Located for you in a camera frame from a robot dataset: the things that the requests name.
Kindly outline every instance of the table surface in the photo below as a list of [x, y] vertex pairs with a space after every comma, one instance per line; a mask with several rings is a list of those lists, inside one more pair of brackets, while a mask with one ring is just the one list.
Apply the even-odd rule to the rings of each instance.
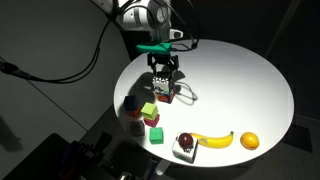
[[[164, 144], [152, 145], [150, 127], [145, 126], [145, 136], [132, 137], [140, 146], [178, 164], [222, 167], [254, 159], [283, 138], [293, 118], [293, 96], [283, 75], [267, 60], [237, 45], [213, 40], [200, 40], [196, 50], [172, 55], [178, 55], [180, 67], [175, 73], [179, 93], [171, 104], [155, 99], [146, 54], [130, 63], [116, 84], [114, 108], [128, 133], [130, 121], [142, 117], [126, 115], [125, 96], [136, 95], [141, 107], [145, 102], [158, 107], [157, 127], [163, 128]], [[177, 159], [172, 153], [179, 132], [220, 137], [231, 131], [234, 140], [229, 147], [198, 146], [193, 164]], [[260, 146], [256, 150], [247, 150], [240, 143], [241, 135], [248, 131], [259, 137]]]

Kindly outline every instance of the yellow banana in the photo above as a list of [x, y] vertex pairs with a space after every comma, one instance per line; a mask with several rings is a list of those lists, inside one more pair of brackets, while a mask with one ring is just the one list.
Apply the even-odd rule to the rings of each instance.
[[233, 141], [233, 131], [224, 137], [207, 137], [196, 133], [190, 133], [191, 136], [198, 139], [198, 144], [210, 148], [225, 148], [228, 147]]

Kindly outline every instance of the green block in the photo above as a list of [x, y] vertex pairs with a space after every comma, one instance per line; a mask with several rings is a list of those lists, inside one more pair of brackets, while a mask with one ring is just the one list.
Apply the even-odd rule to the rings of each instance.
[[151, 144], [163, 144], [163, 130], [161, 127], [150, 128], [149, 140]]
[[171, 43], [157, 45], [137, 45], [137, 51], [142, 53], [170, 54]]
[[141, 109], [141, 114], [144, 118], [154, 120], [158, 114], [158, 108], [156, 105], [146, 102]]

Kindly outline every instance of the white box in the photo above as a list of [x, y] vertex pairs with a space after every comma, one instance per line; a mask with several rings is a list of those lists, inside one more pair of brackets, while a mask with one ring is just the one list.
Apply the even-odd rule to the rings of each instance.
[[173, 146], [172, 146], [173, 155], [176, 158], [179, 158], [179, 159], [184, 160], [189, 163], [193, 163], [194, 159], [196, 157], [196, 154], [197, 154], [198, 139], [195, 137], [192, 137], [193, 138], [193, 145], [191, 148], [181, 148], [179, 145], [179, 141], [178, 141], [180, 134], [181, 133], [179, 133], [177, 135], [177, 137], [173, 143]]

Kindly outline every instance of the lemon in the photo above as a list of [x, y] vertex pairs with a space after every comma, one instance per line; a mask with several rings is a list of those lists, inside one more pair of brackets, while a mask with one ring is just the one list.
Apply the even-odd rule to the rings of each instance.
[[243, 147], [249, 150], [255, 150], [259, 146], [259, 139], [258, 136], [252, 132], [245, 132], [242, 134], [240, 139], [241, 144]]

